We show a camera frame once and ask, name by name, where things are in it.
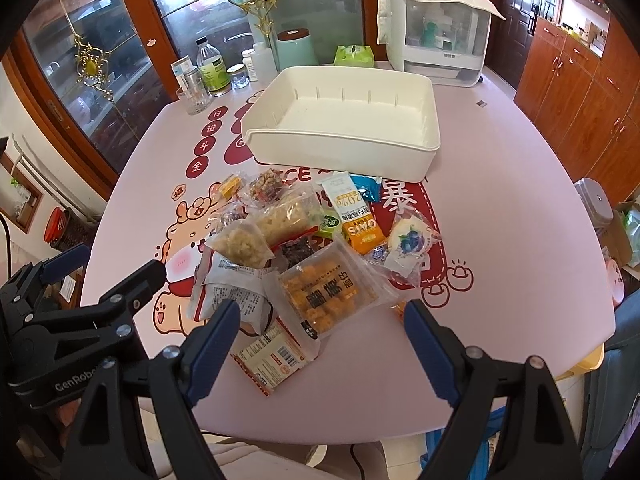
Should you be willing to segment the red white barcode snack packet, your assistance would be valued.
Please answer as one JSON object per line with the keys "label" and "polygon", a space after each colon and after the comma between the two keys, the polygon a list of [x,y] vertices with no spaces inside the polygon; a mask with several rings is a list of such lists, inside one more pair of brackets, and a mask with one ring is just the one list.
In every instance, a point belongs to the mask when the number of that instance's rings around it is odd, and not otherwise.
{"label": "red white barcode snack packet", "polygon": [[276,320],[252,342],[232,350],[233,361],[264,396],[306,366],[320,353],[320,344],[307,337],[294,335],[280,320]]}

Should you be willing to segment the white grey snack packet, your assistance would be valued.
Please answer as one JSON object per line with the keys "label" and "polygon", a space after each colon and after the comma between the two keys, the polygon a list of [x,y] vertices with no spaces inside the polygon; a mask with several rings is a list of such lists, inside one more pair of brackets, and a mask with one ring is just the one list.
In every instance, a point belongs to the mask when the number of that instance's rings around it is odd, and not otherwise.
{"label": "white grey snack packet", "polygon": [[205,247],[195,270],[186,315],[195,323],[205,322],[224,300],[231,300],[239,306],[242,332],[252,337],[261,335],[273,316],[262,284],[262,279],[271,272],[270,268],[239,266]]}

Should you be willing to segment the orange cracker snack tray pack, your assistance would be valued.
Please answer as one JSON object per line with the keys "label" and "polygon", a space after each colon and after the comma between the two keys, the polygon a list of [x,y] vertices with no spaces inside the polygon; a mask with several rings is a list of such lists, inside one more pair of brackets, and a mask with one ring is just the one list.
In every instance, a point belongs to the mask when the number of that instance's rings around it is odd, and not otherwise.
{"label": "orange cracker snack tray pack", "polygon": [[329,337],[356,316],[398,300],[386,278],[341,240],[291,269],[265,275],[262,287],[286,328],[304,344]]}

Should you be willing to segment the small yellow snack packet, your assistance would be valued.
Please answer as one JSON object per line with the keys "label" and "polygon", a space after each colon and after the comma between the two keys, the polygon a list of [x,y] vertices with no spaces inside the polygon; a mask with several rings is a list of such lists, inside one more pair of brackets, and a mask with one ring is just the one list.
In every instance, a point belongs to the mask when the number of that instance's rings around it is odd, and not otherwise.
{"label": "small yellow snack packet", "polygon": [[245,185],[244,174],[230,174],[218,186],[216,195],[220,200],[232,200],[233,196]]}

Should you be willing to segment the mixed nuts clear bag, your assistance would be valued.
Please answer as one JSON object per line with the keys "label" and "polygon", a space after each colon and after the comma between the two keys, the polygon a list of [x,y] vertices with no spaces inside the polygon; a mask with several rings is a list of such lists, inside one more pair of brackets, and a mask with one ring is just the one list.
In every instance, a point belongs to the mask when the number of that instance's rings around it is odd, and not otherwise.
{"label": "mixed nuts clear bag", "polygon": [[242,199],[248,206],[264,208],[277,203],[290,188],[283,170],[269,168],[248,181],[242,188]]}

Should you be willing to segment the small orange candy packet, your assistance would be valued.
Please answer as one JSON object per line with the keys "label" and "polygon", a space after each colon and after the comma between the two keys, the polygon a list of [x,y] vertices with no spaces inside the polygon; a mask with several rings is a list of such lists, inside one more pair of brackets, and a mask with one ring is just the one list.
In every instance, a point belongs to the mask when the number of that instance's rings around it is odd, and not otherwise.
{"label": "small orange candy packet", "polygon": [[404,320],[406,305],[407,303],[405,301],[401,301],[401,302],[398,302],[398,304],[394,304],[392,307],[392,310],[395,312],[400,322]]}

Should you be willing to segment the clear drinking glass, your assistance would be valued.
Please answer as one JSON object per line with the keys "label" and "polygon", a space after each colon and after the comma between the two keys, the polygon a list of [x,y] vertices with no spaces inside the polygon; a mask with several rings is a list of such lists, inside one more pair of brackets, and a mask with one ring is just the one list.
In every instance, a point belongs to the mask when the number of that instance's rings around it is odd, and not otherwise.
{"label": "clear drinking glass", "polygon": [[178,88],[176,96],[188,115],[200,114],[209,107],[210,95],[200,76],[188,80],[185,89]]}

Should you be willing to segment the blueberry bread clear packet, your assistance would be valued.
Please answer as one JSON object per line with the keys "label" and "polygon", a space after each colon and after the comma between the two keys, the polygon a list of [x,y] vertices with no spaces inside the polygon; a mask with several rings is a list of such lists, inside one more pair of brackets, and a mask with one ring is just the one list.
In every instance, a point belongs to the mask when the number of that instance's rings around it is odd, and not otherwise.
{"label": "blueberry bread clear packet", "polygon": [[364,258],[384,278],[401,286],[417,288],[428,253],[441,240],[440,233],[420,211],[409,204],[400,204],[390,234]]}

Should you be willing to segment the green label clear bottle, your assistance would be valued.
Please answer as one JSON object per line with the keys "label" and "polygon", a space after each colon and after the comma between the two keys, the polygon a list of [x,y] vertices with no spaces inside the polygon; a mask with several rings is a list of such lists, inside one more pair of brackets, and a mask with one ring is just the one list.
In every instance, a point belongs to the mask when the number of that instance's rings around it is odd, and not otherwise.
{"label": "green label clear bottle", "polygon": [[222,54],[208,42],[206,37],[198,38],[196,45],[198,46],[196,65],[208,93],[211,96],[223,96],[231,90],[231,80]]}

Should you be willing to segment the small glass jar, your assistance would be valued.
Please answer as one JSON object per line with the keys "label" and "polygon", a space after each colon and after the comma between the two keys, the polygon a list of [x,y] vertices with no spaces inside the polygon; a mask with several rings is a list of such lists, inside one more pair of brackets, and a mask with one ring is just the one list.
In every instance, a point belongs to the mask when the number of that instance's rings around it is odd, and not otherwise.
{"label": "small glass jar", "polygon": [[243,63],[234,64],[227,70],[230,78],[232,89],[241,90],[250,84],[250,76],[248,76],[247,68]]}

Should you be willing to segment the blue snack packet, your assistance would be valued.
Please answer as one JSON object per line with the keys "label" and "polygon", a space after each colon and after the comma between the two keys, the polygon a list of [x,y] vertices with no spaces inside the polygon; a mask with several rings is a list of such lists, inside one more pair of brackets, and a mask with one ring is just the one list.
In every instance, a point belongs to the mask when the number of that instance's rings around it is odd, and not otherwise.
{"label": "blue snack packet", "polygon": [[382,178],[364,176],[363,174],[350,174],[352,183],[362,198],[369,204],[378,204],[381,201]]}

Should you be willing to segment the mint green canister brown lid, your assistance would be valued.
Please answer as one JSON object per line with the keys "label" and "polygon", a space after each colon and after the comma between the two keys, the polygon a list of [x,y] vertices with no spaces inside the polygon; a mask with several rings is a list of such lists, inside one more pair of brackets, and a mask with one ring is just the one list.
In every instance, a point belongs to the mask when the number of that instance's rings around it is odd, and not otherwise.
{"label": "mint green canister brown lid", "polygon": [[319,64],[310,32],[306,28],[293,28],[277,33],[277,52],[280,70],[293,66]]}

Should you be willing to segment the white plastic storage tray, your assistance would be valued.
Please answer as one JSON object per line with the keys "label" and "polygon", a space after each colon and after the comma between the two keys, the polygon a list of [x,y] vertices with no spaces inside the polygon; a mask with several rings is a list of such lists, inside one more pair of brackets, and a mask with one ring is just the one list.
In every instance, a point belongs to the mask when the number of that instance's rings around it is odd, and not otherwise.
{"label": "white plastic storage tray", "polygon": [[432,82],[380,68],[295,66],[241,120],[258,162],[421,182],[440,148]]}

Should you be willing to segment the green tissue pack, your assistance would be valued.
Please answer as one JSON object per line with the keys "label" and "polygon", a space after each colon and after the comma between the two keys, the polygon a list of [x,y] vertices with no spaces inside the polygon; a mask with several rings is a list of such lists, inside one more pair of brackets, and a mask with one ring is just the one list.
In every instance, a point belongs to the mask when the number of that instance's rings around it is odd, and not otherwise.
{"label": "green tissue pack", "polygon": [[360,44],[338,46],[335,51],[333,65],[373,68],[375,66],[375,58],[370,46],[360,46]]}

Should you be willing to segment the white countertop cabinet appliance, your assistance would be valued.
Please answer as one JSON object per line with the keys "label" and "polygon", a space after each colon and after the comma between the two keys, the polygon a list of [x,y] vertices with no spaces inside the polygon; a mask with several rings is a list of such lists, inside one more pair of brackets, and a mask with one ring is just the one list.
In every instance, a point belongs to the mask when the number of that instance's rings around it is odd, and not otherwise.
{"label": "white countertop cabinet appliance", "polygon": [[472,87],[482,74],[493,18],[462,3],[390,0],[388,62],[433,84]]}

